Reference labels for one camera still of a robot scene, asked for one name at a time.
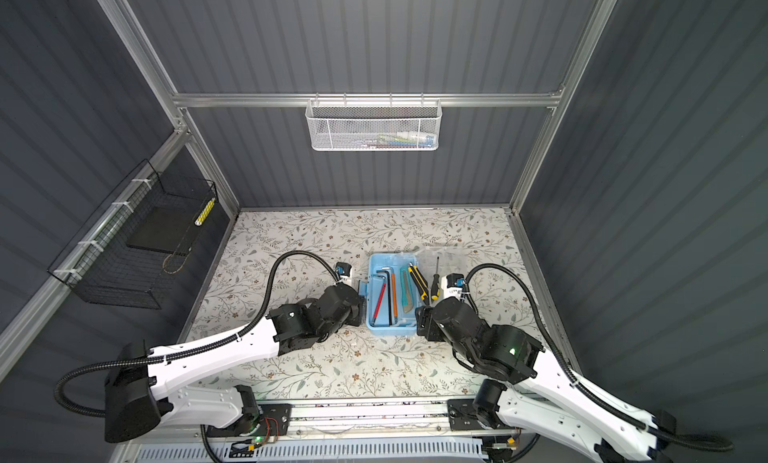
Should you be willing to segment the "orange handled screwdriver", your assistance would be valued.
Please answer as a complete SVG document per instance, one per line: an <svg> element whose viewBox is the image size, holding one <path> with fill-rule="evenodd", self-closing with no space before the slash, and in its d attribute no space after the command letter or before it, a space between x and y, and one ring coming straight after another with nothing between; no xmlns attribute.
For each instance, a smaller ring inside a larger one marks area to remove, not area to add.
<svg viewBox="0 0 768 463"><path fill-rule="evenodd" d="M432 302L437 302L440 298L440 274L439 274L439 257L435 261L435 271L432 276L430 286L430 298Z"/></svg>

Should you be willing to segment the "red handled hex key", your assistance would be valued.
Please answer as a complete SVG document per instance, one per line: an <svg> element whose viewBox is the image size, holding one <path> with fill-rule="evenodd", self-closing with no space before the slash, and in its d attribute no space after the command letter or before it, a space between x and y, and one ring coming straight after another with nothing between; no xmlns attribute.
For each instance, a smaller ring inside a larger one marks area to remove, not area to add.
<svg viewBox="0 0 768 463"><path fill-rule="evenodd" d="M376 272L376 277L381 280L381 287L380 287L379 295L376 301L376 306L374 308L374 313L372 318L373 323L376 323L378 316L381 312L381 307L382 307L384 297L388 294L389 281L390 281L389 272L387 270L378 270Z"/></svg>

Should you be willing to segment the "yellow black utility knife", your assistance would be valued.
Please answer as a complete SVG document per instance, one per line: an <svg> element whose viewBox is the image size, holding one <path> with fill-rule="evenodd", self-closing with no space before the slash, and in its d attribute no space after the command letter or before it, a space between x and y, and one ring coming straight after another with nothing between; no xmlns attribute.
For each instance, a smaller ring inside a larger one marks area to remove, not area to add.
<svg viewBox="0 0 768 463"><path fill-rule="evenodd" d="M412 263L408 264L408 271L412 280L414 281L414 284L418 289L420 299L423 301L425 306L428 306L430 304L431 297L430 297L430 289L426 282L426 279L423 277L419 268Z"/></svg>

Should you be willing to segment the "light blue plastic tool box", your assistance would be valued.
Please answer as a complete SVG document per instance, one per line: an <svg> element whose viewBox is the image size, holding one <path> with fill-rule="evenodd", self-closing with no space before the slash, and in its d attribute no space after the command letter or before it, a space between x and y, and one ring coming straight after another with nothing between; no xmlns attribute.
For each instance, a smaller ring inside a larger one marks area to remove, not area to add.
<svg viewBox="0 0 768 463"><path fill-rule="evenodd" d="M374 253L369 258L368 278L359 285L359 293L365 297L366 313L365 324L370 332L379 337L384 336L412 336L416 334L416 316L415 310L422 305L420 297L417 295L417 288L412 280L412 290L414 296L414 310L412 313L406 314L403 311L403 287L401 279L401 268L408 267L409 263L415 263L415 253ZM379 295L381 280L376 277L378 270L388 270L390 267L394 268L397 285L397 307L398 307L398 319L397 322L390 326L391 322L391 306L390 306L390 283L388 288L388 294L384 297L381 312L378 316L376 323L372 322L374 308Z"/></svg>

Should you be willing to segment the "teal utility knife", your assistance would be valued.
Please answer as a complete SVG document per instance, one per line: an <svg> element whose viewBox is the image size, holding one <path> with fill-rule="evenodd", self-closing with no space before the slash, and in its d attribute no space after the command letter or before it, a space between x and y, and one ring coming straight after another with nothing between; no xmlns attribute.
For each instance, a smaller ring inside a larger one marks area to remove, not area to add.
<svg viewBox="0 0 768 463"><path fill-rule="evenodd" d="M403 311L406 314L412 313L414 310L414 296L412 290L412 280L409 272L409 268L404 266L401 268L401 279L403 287Z"/></svg>

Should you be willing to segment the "orange handled hex key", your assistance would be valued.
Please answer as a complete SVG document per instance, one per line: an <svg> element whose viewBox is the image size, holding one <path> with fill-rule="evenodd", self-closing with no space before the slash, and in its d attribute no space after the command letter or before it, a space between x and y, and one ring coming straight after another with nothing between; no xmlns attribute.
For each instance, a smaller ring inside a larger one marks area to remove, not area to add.
<svg viewBox="0 0 768 463"><path fill-rule="evenodd" d="M397 307L397 285L396 285L396 276L394 268L390 267L388 270L389 278L390 278L390 306L391 306L391 322L390 326L393 326L398 319L398 307Z"/></svg>

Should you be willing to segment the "clear tool box lid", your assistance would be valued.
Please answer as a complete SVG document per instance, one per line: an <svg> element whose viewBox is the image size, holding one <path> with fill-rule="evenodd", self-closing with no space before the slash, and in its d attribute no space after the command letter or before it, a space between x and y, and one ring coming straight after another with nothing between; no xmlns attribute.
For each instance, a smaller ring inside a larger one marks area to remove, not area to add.
<svg viewBox="0 0 768 463"><path fill-rule="evenodd" d="M468 302L469 286L466 282L471 265L468 259L468 253L460 247L440 246L440 247L426 247L418 250L415 253L415 263L426 282L431 286L432 276L435 271L435 261L439 257L439 274L442 278L449 273L460 273L464 275L464 292L462 298L459 299L463 302ZM441 286L440 286L440 298L437 302L430 301L428 306L433 306L439 301L443 300Z"/></svg>

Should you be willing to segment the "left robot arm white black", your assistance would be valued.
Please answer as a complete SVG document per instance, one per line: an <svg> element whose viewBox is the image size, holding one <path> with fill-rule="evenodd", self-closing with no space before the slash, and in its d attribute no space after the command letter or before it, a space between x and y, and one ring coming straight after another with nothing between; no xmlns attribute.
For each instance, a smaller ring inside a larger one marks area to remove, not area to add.
<svg viewBox="0 0 768 463"><path fill-rule="evenodd" d="M248 386L216 390L193 384L230 367L308 349L344 325L360 325L364 310L364 297L341 282L318 298L271 310L254 328L243 326L172 346L125 346L123 360L143 356L160 360L109 371L105 441L129 441L161 426L204 425L225 436L263 432L263 413Z"/></svg>

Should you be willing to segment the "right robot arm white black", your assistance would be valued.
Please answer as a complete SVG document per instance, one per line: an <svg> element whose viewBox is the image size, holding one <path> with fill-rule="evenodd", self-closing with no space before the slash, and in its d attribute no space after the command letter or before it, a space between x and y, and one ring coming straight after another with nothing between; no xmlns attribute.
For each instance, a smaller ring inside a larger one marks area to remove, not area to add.
<svg viewBox="0 0 768 463"><path fill-rule="evenodd" d="M486 428L518 427L567 446L594 462L666 462L654 432L672 429L591 382L569 379L553 351L524 330L488 324L455 297L416 310L417 333L445 341L484 376L471 414Z"/></svg>

